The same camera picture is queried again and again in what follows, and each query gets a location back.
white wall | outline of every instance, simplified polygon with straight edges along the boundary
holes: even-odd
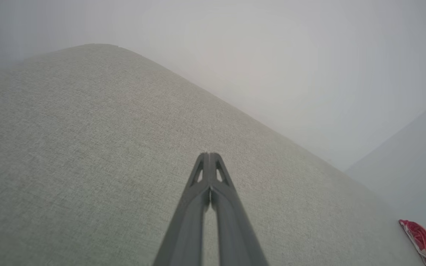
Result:
[[[346,173],[426,228],[426,111]]]
[[[0,0],[0,65],[152,59],[346,170],[426,110],[426,1]]]

fabric texture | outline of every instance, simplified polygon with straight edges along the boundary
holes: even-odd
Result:
[[[399,223],[426,265],[426,230],[420,224],[406,219],[400,219]]]
[[[0,70],[0,265],[150,265],[196,157],[225,161],[270,265],[421,265],[386,204],[134,52],[88,44]],[[218,265],[216,220],[204,265]]]

gray fabric upholstery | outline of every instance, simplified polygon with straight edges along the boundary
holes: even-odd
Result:
[[[421,265],[387,206],[134,52],[0,70],[0,265],[150,265],[199,153],[217,152],[271,265]],[[204,264],[218,263],[206,214]]]

